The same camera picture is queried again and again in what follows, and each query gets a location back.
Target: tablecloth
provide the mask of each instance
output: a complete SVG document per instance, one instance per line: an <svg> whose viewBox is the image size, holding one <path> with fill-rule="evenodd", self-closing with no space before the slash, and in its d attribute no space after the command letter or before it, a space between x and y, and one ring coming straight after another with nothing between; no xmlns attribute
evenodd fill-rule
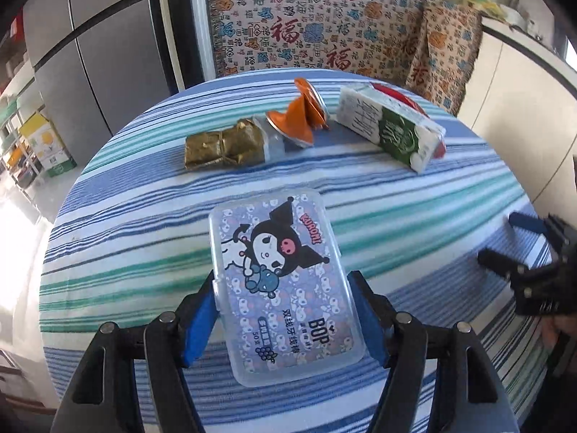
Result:
<svg viewBox="0 0 577 433"><path fill-rule="evenodd" d="M54 224L40 287L40 328L57 392L104 321L146 323L198 288L212 267L207 216L215 205L306 186L322 194L345 270L361 270L398 311L423 323L469 321L523 419L545 375L538 320L515 316L506 282L475 257L489 245L534 266L549 251L542 237L507 225L511 211L533 212L529 199L494 150L457 119L405 92L446 128L445 157L420 175L338 124L318 132L314 148L275 163L184 169L187 135L286 108L297 76L313 83L333 113L341 84L368 82L300 69L213 80L143 113L86 166ZM415 432L426 429L435 366L428 361ZM143 421L154 429L145 365L135 371ZM366 355L326 375L245 388L233 378L217 322L185 378L209 432L357 432L368 426L386 375Z"/></svg>

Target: floor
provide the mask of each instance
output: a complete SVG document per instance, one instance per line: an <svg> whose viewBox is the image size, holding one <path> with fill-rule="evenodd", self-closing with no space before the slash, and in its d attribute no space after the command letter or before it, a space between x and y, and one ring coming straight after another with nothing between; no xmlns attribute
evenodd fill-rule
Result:
<svg viewBox="0 0 577 433"><path fill-rule="evenodd" d="M32 384L37 400L58 406L44 361L38 292L44 251L60 206L82 169L45 177L23 194L0 174L0 349L8 351Z"/></svg>

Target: round table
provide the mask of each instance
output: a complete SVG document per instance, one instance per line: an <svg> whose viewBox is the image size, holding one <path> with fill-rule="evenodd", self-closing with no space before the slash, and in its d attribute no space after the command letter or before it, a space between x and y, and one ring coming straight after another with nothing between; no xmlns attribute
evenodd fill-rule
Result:
<svg viewBox="0 0 577 433"><path fill-rule="evenodd" d="M520 420L545 375L538 320L514 314L508 285L476 262L491 246L534 266L549 258L542 237L506 224L533 212L509 168L481 138L424 99L405 92L446 128L447 152L417 175L334 124L314 148L247 169L189 172L187 135L232 125L297 95L308 79L330 112L341 84L369 79L329 70L278 69L228 76L152 107L90 161L62 206L45 254L40 328L60 396L104 321L144 324L174 309L212 268L207 216L217 204L286 187L322 194L345 270L359 269L398 311L427 324L470 321ZM357 432L368 426L386 371L366 355L323 377L245 388L232 375L219 322L186 380L209 431ZM425 431L434 360L414 431ZM136 363L142 419L155 414L145 365Z"/></svg>

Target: metal screw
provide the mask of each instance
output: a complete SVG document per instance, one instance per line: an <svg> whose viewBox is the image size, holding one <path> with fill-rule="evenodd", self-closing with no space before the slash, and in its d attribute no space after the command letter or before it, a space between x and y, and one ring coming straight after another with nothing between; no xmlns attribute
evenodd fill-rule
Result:
<svg viewBox="0 0 577 433"><path fill-rule="evenodd" d="M177 318L177 315L172 312L172 311L164 311L160 317L158 318L158 320L160 322L164 322L165 324L168 324L169 322L172 322L174 319Z"/></svg>
<svg viewBox="0 0 577 433"><path fill-rule="evenodd" d="M396 319L397 322L400 322L401 324L410 324L413 317L408 312L397 312Z"/></svg>
<svg viewBox="0 0 577 433"><path fill-rule="evenodd" d="M457 322L457 330L459 332L462 332L464 334L468 334L471 331L471 324L469 324L468 322Z"/></svg>
<svg viewBox="0 0 577 433"><path fill-rule="evenodd" d="M103 334L110 334L115 328L114 322L105 322L100 326L100 332Z"/></svg>

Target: cardboard box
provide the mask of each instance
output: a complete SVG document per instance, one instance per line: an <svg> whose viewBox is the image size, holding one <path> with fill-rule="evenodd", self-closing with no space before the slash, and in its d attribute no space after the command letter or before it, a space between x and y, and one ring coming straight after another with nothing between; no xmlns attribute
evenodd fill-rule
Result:
<svg viewBox="0 0 577 433"><path fill-rule="evenodd" d="M340 88L336 120L416 172L445 136L445 128L368 84Z"/></svg>
<svg viewBox="0 0 577 433"><path fill-rule="evenodd" d="M38 112L33 114L19 129L40 160L49 176L55 176L76 167L54 125Z"/></svg>

